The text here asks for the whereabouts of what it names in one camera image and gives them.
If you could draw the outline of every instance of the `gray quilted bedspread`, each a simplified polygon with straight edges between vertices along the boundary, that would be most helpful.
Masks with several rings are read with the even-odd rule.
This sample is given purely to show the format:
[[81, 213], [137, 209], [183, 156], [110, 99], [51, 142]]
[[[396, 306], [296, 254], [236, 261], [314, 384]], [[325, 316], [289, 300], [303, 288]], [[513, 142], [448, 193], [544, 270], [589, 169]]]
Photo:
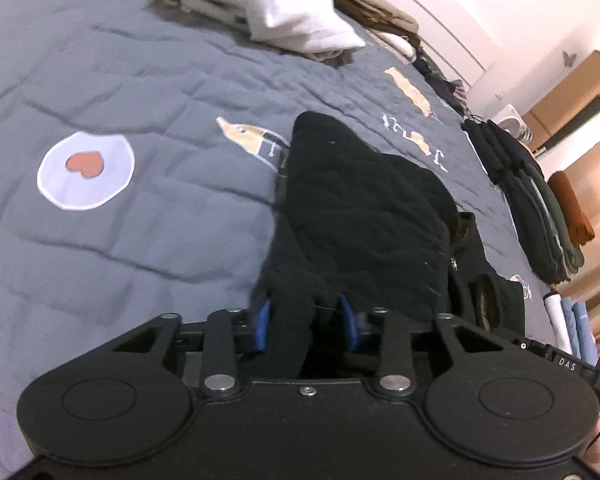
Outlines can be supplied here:
[[33, 379], [160, 313], [248, 305], [304, 110], [432, 169], [524, 283], [527, 334], [555, 342], [460, 117], [359, 34], [334, 67], [163, 2], [0, 0], [0, 478], [31, 458], [15, 407]]

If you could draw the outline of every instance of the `orange cloth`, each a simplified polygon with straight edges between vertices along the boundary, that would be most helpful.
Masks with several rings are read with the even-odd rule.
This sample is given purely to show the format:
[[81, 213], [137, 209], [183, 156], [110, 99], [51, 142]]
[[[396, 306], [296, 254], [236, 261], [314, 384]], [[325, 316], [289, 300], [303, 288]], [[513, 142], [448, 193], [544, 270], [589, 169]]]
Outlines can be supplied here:
[[569, 238], [573, 245], [582, 246], [592, 241], [596, 237], [596, 233], [589, 219], [580, 208], [567, 174], [563, 171], [557, 171], [552, 174], [548, 183], [555, 197], [558, 199], [569, 231]]

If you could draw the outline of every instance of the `wooden furniture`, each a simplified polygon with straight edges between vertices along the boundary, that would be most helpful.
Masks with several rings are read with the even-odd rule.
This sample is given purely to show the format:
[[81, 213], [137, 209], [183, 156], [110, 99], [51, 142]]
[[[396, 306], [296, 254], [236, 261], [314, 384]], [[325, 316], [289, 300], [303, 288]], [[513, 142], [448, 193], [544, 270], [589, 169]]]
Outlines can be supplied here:
[[600, 52], [595, 50], [522, 118], [540, 148], [600, 94]]

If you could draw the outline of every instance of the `heart appliqué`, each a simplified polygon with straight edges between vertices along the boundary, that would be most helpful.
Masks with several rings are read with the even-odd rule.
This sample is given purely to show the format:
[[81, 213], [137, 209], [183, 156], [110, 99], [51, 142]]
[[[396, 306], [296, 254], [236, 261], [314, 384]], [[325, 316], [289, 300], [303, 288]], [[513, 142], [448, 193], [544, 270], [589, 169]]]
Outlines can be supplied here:
[[104, 170], [104, 159], [100, 152], [74, 153], [65, 166], [69, 171], [80, 171], [83, 178], [96, 178]]

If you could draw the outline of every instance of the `black clothing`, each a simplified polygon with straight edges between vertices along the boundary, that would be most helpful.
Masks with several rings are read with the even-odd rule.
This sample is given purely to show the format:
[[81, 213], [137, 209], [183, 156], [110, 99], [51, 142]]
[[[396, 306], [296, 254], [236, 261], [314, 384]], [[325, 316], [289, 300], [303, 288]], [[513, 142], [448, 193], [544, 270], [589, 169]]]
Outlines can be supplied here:
[[[476, 322], [469, 282], [479, 275], [509, 283], [486, 261], [474, 217], [461, 222], [431, 171], [375, 152], [332, 117], [303, 113], [286, 162], [285, 203], [253, 296], [257, 315], [263, 304], [267, 317], [270, 310], [266, 350], [241, 363], [241, 373], [297, 377], [324, 332], [330, 346], [346, 348], [336, 312], [353, 325], [357, 313], [375, 307], [414, 322], [430, 323], [441, 312]], [[523, 333], [518, 292], [508, 328]]]
[[516, 173], [519, 165], [522, 164], [523, 168], [527, 164], [526, 155], [530, 155], [492, 121], [476, 123], [466, 120], [464, 129], [491, 182], [500, 187], [509, 203], [518, 240], [531, 269], [546, 283], [560, 283], [565, 279], [566, 273], [562, 257], [558, 256], [559, 249], [557, 246], [552, 249], [550, 245], [554, 237], [548, 221], [544, 222], [546, 216], [543, 217], [541, 213], [539, 198], [536, 193], [528, 192]]
[[432, 68], [432, 62], [424, 56], [424, 51], [419, 50], [416, 54], [416, 61], [412, 63], [415, 69], [424, 76], [425, 81], [429, 83], [429, 86], [433, 88], [438, 97], [453, 108], [456, 113], [464, 116], [464, 105], [454, 95], [456, 86], [444, 78], [440, 69], [437, 67]]

